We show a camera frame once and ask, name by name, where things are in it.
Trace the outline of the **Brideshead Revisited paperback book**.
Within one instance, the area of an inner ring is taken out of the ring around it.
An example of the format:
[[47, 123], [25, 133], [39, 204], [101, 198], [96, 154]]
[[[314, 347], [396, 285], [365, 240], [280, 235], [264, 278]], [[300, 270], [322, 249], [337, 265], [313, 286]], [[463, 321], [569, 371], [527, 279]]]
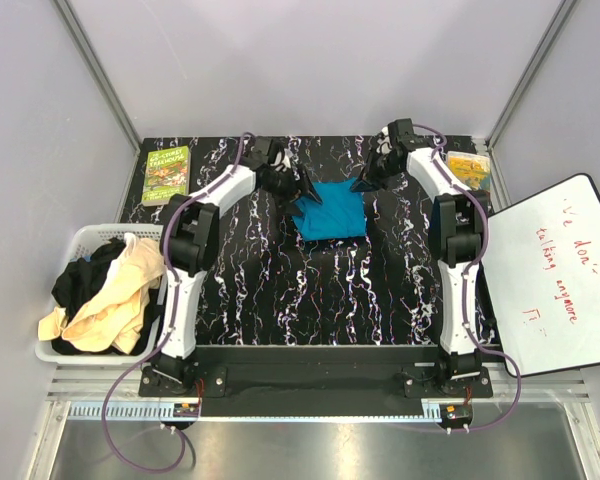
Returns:
[[490, 191], [491, 161], [484, 155], [450, 151], [446, 164], [451, 172], [472, 190]]

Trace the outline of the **white whiteboard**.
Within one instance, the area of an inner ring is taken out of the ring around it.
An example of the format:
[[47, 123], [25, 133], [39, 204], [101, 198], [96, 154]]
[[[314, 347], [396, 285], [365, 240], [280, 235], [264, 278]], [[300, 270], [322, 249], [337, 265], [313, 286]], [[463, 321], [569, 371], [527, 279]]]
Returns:
[[482, 259], [512, 376], [600, 364], [600, 195], [574, 175], [494, 214]]

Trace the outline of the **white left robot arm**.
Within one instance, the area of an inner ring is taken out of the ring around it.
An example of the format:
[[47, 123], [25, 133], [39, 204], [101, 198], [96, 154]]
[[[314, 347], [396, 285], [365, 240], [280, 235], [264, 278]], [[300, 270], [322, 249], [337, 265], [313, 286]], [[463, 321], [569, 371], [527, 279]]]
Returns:
[[208, 185], [171, 197], [160, 250], [166, 268], [166, 303], [161, 337], [151, 367], [176, 396], [196, 385], [196, 319], [202, 286], [220, 250], [220, 220], [257, 190], [269, 193], [285, 215], [299, 216], [296, 202], [322, 203], [306, 168], [277, 140], [242, 139], [236, 159]]

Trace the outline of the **black t-shirt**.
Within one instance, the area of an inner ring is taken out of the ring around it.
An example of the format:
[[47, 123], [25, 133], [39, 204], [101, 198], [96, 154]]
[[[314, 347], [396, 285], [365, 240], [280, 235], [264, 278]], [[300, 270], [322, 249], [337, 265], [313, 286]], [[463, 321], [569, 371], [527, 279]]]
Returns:
[[[55, 302], [54, 308], [58, 304], [67, 306], [69, 315], [74, 316], [80, 306], [92, 299], [103, 286], [110, 263], [120, 255], [124, 247], [124, 237], [122, 239], [113, 237], [96, 248], [90, 255], [69, 262], [52, 287], [51, 295]], [[154, 321], [152, 303], [155, 301], [157, 289], [149, 291], [150, 301], [144, 311], [144, 326], [141, 330], [141, 338], [129, 354], [123, 354], [112, 347], [95, 353], [81, 352], [60, 338], [47, 342], [51, 344], [52, 350], [59, 356], [138, 355], [148, 344], [151, 324]]]

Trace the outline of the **blue t-shirt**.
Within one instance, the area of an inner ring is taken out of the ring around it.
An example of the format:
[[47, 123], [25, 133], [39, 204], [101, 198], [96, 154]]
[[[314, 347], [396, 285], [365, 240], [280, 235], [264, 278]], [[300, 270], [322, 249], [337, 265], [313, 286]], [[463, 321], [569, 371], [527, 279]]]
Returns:
[[301, 197], [296, 202], [301, 215], [294, 215], [292, 219], [304, 241], [348, 239], [366, 235], [364, 198], [360, 192], [351, 190], [353, 183], [353, 179], [316, 183], [315, 190], [321, 197], [321, 204], [306, 197]]

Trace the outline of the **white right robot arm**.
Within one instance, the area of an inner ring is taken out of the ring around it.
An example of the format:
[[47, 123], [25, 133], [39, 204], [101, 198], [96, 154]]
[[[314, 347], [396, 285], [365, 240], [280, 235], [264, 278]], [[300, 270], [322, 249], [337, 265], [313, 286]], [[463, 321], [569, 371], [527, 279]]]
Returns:
[[429, 381], [452, 397], [480, 380], [475, 303], [488, 240], [488, 194], [471, 192], [445, 165], [444, 143], [417, 134], [415, 128], [409, 118], [384, 127], [351, 190], [384, 189], [389, 179], [406, 173], [432, 201], [428, 244], [441, 275], [443, 305], [439, 354]]

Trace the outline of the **cream t-shirt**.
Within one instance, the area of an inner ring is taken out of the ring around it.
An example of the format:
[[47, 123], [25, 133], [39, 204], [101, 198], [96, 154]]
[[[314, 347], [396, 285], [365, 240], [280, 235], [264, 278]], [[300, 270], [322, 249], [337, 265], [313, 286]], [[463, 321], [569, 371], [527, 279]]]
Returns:
[[132, 352], [141, 338], [149, 291], [160, 286], [165, 265], [157, 241], [127, 233], [124, 243], [108, 267], [103, 286], [74, 316], [58, 304], [38, 322], [40, 341], [60, 338], [89, 353], [109, 347], [123, 354]]

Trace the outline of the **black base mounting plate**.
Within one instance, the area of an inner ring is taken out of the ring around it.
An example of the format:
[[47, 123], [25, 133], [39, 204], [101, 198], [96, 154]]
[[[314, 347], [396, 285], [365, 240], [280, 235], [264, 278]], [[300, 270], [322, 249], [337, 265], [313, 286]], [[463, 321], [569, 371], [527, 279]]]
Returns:
[[435, 346], [201, 346], [179, 383], [143, 368], [142, 397], [185, 403], [223, 421], [406, 421], [428, 400], [490, 399], [486, 369], [451, 381]]

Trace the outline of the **green Treehouse paperback book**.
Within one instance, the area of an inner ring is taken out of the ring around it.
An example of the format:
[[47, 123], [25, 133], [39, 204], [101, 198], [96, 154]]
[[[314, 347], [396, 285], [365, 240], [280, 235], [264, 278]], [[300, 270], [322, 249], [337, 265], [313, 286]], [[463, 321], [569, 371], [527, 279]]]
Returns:
[[190, 158], [188, 146], [150, 152], [146, 162], [142, 205], [166, 205], [173, 195], [187, 195]]

